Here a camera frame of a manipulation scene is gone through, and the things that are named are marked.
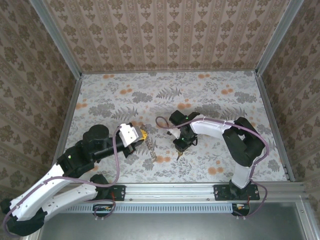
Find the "robotic arm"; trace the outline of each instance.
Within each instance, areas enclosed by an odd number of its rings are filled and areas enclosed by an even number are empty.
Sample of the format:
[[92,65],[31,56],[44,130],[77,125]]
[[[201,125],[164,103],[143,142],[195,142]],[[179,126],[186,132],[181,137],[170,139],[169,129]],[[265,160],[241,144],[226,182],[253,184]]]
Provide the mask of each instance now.
[[216,123],[206,120],[200,113],[192,112],[189,116],[176,110],[169,118],[175,126],[189,122],[194,118],[202,119],[191,122],[179,128],[170,129],[170,134],[175,136],[173,141],[175,148],[180,155],[190,146],[198,144],[199,134],[206,134],[214,138],[224,140],[232,158],[235,160],[234,174],[229,182],[230,200],[240,200],[242,196],[248,199],[247,190],[250,187],[250,174],[255,162],[259,159],[265,144],[255,135],[226,124],[232,123],[237,126],[247,128],[255,133],[257,131],[244,117],[239,117],[235,121],[225,121]]
[[[123,152],[125,157],[132,154],[147,137],[146,132],[129,124],[121,124],[121,128],[115,137],[116,149]],[[44,222],[51,219],[57,213],[73,206],[74,204],[88,200],[111,199],[110,187],[96,187],[82,184],[72,190],[55,196],[55,194],[72,181],[68,179],[47,180],[54,177],[79,178],[84,173],[94,168],[95,163],[114,153],[112,138],[109,137],[109,129],[104,125],[94,125],[83,134],[83,139],[74,146],[68,148],[57,159],[56,164],[24,194],[15,199],[4,199],[0,203],[4,214],[9,213],[27,194],[34,191],[21,205],[11,213],[6,223],[10,232],[19,236],[27,236],[40,229]],[[95,184],[108,184],[102,174],[96,174],[91,179]]]

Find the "patterned table surface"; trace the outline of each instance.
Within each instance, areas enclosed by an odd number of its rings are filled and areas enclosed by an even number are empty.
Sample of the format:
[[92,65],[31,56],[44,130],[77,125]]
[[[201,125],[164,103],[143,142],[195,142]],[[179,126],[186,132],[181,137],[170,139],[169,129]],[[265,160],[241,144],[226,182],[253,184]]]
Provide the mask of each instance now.
[[[82,80],[66,148],[95,124],[106,125],[111,134],[121,123],[131,122],[148,133],[149,144],[145,141],[127,159],[119,154],[119,183],[230,180],[235,161],[223,140],[199,135],[198,145],[176,161],[174,137],[155,124],[157,116],[168,119],[175,110],[223,120],[247,118],[270,146],[270,155],[257,166],[253,179],[286,181],[252,71],[94,74],[83,75]],[[116,175],[114,156],[103,159],[81,178],[88,180],[94,174],[103,174],[112,182]]]

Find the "wallpaper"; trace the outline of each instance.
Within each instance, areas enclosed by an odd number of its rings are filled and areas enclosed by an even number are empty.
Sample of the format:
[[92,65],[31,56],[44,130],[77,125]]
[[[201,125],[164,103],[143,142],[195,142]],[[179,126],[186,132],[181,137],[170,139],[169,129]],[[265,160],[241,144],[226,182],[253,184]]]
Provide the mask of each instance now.
[[20,195],[51,166],[74,85],[31,4],[1,0],[0,200]]
[[305,0],[263,73],[287,155],[320,220],[320,1]]
[[[199,135],[197,146],[188,148],[177,160],[174,136],[155,123],[157,116],[169,119],[175,110],[214,119],[247,118],[270,146],[270,155],[258,164],[253,179],[287,180],[253,71],[88,74],[81,79],[67,148],[96,124],[107,126],[112,134],[120,124],[131,122],[148,133],[134,154],[125,158],[119,153],[119,183],[230,180],[236,162],[222,139]],[[89,180],[94,174],[103,174],[112,182],[115,157],[103,159],[82,179]]]
[[254,69],[289,0],[44,0],[84,73]]

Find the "table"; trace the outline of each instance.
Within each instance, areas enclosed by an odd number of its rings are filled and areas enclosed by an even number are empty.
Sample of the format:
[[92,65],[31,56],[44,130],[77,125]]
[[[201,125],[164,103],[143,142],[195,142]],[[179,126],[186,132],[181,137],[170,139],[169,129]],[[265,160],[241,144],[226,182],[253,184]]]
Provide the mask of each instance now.
[[[223,120],[247,118],[270,147],[270,155],[256,167],[253,179],[287,180],[253,71],[88,74],[81,79],[66,148],[96,124],[107,126],[112,134],[120,124],[131,122],[148,133],[147,142],[134,154],[125,158],[119,153],[119,183],[230,180],[235,161],[223,140],[199,135],[198,145],[176,161],[174,137],[155,123],[157,116],[168,119],[175,110]],[[94,174],[103,174],[112,182],[114,156],[103,159],[81,178],[88,180]]]

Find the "gray leaf pattern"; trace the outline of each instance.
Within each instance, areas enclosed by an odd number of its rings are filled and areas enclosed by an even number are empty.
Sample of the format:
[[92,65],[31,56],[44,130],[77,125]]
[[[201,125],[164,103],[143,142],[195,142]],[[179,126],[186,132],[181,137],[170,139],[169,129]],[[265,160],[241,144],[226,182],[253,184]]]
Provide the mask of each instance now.
[[[176,161],[174,137],[156,126],[155,118],[169,119],[175,110],[222,120],[245,117],[270,146],[270,156],[257,166],[253,179],[285,181],[264,105],[255,93],[259,90],[251,71],[84,74],[66,147],[81,140],[95,124],[107,126],[112,134],[120,124],[131,122],[148,136],[128,158],[118,154],[120,183],[227,182],[235,161],[223,140],[199,135],[198,145]],[[114,156],[103,159],[81,178],[90,179],[97,173],[112,182]]]

